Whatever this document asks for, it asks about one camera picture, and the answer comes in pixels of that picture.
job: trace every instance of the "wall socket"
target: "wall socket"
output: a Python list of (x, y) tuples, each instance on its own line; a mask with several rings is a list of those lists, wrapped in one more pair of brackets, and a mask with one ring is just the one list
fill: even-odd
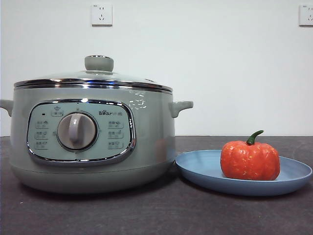
[(94, 4), (91, 6), (92, 26), (112, 25), (112, 4)]
[(299, 25), (313, 26), (313, 5), (299, 6)]

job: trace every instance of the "pumpkin stem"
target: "pumpkin stem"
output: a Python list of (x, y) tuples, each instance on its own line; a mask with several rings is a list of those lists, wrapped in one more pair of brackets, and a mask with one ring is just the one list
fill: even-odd
[(246, 141), (246, 143), (247, 143), (248, 145), (254, 145), (255, 138), (256, 138), (259, 134), (262, 134), (263, 132), (264, 132), (263, 130), (254, 132), (254, 133), (249, 137), (249, 139)]

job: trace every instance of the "blue plate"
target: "blue plate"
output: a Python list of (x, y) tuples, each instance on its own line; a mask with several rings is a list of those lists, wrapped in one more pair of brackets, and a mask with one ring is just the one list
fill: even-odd
[(274, 196), (303, 187), (312, 176), (312, 169), (299, 161), (280, 158), (280, 174), (276, 180), (238, 180), (223, 175), (221, 150), (199, 150), (180, 154), (176, 164), (187, 180), (215, 191), (244, 196)]

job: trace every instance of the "dark countertop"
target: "dark countertop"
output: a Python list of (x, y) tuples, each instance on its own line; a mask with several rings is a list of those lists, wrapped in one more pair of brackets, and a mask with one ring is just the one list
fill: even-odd
[[(176, 137), (177, 152), (221, 149), (245, 137)], [(258, 137), (280, 156), (313, 166), (313, 137)], [(300, 190), (245, 197), (201, 188), (175, 165), (147, 185), (119, 192), (62, 195), (22, 185), (12, 174), (8, 137), (1, 138), (3, 235), (312, 235), (313, 177)]]

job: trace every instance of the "function label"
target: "function label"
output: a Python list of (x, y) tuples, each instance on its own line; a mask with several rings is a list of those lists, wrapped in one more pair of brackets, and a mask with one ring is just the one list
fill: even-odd
[(47, 134), (48, 134), (47, 131), (36, 131), (35, 132), (35, 139), (36, 140), (47, 140), (48, 139)]
[(36, 121), (35, 127), (37, 129), (48, 129), (49, 123), (47, 120), (39, 120), (39, 121)]
[(123, 142), (120, 141), (109, 142), (108, 149), (120, 149), (120, 148), (123, 148)]
[(51, 116), (53, 117), (62, 117), (63, 114), (64, 114), (64, 111), (58, 105), (53, 107), (53, 109), (51, 110)]
[(109, 131), (109, 139), (122, 139), (124, 133), (121, 130)]
[(36, 142), (35, 149), (48, 150), (48, 142), (47, 141)]
[(109, 129), (122, 129), (124, 124), (120, 121), (109, 121)]

